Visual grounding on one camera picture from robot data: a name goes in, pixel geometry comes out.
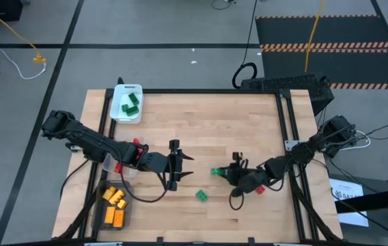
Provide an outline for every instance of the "green block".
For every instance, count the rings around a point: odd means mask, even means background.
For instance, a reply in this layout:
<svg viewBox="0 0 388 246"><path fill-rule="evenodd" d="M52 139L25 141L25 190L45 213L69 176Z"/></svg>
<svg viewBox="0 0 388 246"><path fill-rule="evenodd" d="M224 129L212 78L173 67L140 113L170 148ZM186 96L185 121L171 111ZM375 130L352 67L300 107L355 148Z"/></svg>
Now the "green block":
<svg viewBox="0 0 388 246"><path fill-rule="evenodd" d="M199 198L199 200L200 200L201 202L206 202L206 200L208 199L208 195L206 195L206 193L204 193L204 191L202 191L202 190L199 190L199 191L195 194L195 196L196 196L197 198Z"/></svg>
<svg viewBox="0 0 388 246"><path fill-rule="evenodd" d="M139 109L136 106L131 107L130 109L126 110L127 116L134 115L136 113L139 113Z"/></svg>
<svg viewBox="0 0 388 246"><path fill-rule="evenodd" d="M130 100L132 101L132 103L134 105L138 105L139 104L138 98L133 93L128 95L128 97L130 98Z"/></svg>
<svg viewBox="0 0 388 246"><path fill-rule="evenodd" d="M225 175L225 170L219 169L219 168L212 168L210 170L210 173L212 175Z"/></svg>
<svg viewBox="0 0 388 246"><path fill-rule="evenodd" d="M128 105L122 105L122 106L121 106L121 110L122 110L123 112L126 112L127 109L128 109Z"/></svg>

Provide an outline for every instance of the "orange block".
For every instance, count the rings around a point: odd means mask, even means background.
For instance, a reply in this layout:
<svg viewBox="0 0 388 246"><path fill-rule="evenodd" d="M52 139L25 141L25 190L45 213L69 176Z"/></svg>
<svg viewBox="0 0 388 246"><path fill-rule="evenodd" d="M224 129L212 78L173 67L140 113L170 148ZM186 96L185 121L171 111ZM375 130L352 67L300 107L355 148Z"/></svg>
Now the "orange block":
<svg viewBox="0 0 388 246"><path fill-rule="evenodd" d="M113 220L113 227L122 227L124 223L124 210L115 211L115 219Z"/></svg>
<svg viewBox="0 0 388 246"><path fill-rule="evenodd" d="M114 214L115 214L115 207L107 207L105 223L113 223Z"/></svg>

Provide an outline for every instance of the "warning stripe mat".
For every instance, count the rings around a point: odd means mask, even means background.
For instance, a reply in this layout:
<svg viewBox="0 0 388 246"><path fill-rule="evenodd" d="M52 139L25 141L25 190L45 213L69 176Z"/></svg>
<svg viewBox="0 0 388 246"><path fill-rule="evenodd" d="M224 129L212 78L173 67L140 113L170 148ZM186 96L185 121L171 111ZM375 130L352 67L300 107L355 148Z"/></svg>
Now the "warning stripe mat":
<svg viewBox="0 0 388 246"><path fill-rule="evenodd" d="M315 20L315 16L256 17L260 44L308 43L309 34ZM321 16L318 21L317 31L314 34L313 43L328 44L340 42L372 43L372 48L376 48L373 47L374 45L377 48L386 48L388 30L377 15Z"/></svg>
<svg viewBox="0 0 388 246"><path fill-rule="evenodd" d="M305 49L264 49L266 79L304 74ZM388 49L312 49L308 73L327 76L335 89L387 89Z"/></svg>

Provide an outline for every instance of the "gray floor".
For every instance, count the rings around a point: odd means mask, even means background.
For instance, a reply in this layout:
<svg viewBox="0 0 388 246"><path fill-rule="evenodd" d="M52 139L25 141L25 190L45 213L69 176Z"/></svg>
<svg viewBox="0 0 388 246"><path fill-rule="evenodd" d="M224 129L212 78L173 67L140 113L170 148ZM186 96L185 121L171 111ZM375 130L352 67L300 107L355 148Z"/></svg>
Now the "gray floor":
<svg viewBox="0 0 388 246"><path fill-rule="evenodd" d="M378 2L388 20L388 0ZM33 0L25 6L21 21L11 25L32 42L61 44L76 4L77 0ZM227 10L216 11L210 0L85 0L72 43L243 43L252 4L239 0ZM268 0L258 4L257 15L315 14L319 4L320 0ZM370 0L327 0L324 14L374 14L374 10ZM258 42L256 31L251 38L252 43ZM21 41L0 25L0 43ZM6 51L26 76L40 69L31 62L32 50ZM250 49L247 61L261 68L258 53ZM21 80L0 54L0 216L59 50L42 50L42 54L48 70L33 81ZM243 55L242 49L70 49L48 110L68 110L79 117L86 90L113 87L119 76L146 88L231 88ZM327 118L343 114L361 131L388 123L388 91L335 90L334 94ZM378 136L386 135L388 129ZM69 158L62 144L38 139L3 243L50 238ZM357 176L388 180L388 140L341 152L335 163ZM346 238L380 242L349 232Z"/></svg>

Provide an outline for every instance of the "wooden table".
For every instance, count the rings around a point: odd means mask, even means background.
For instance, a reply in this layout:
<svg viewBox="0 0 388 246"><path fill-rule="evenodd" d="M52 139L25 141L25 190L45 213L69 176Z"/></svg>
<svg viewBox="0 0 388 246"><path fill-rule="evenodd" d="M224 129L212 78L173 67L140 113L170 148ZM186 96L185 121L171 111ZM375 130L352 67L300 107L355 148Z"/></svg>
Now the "wooden table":
<svg viewBox="0 0 388 246"><path fill-rule="evenodd" d="M98 130L104 90L89 90L81 121ZM316 123L307 91L292 91L292 102L299 135L306 140L316 132ZM291 137L288 123L288 135ZM106 123L106 134L109 123ZM167 154L168 141L180 139L184 153L194 161L185 161L184 172L194 174L182 179L176 192L169 191L159 202L133 202L130 225L119 232L100 231L99 241L206 241L257 243L299 241L288 177L280 192L266 189L262 195L245 196L244 206L233 211L228 196L233 187L218 176L211 176L211 167L232 162L232 152L243 152L249 166L284 154L275 95L269 94L145 94L140 124L117 124L117 134L129 132L143 137L152 152ZM316 159L323 161L321 154ZM72 154L68 173L83 162L81 152ZM76 217L83 205L90 165L69 180L64 189L53 236L60 235ZM325 167L316 162L307 166L312 202L324 222L342 237L335 204L330 192ZM119 180L109 174L108 180ZM135 195L153 199L163 189L156 174L141 172L129 180ZM200 202L195 193L200 189L209 195ZM306 237L310 238L307 213L303 207ZM90 235L88 219L87 234Z"/></svg>

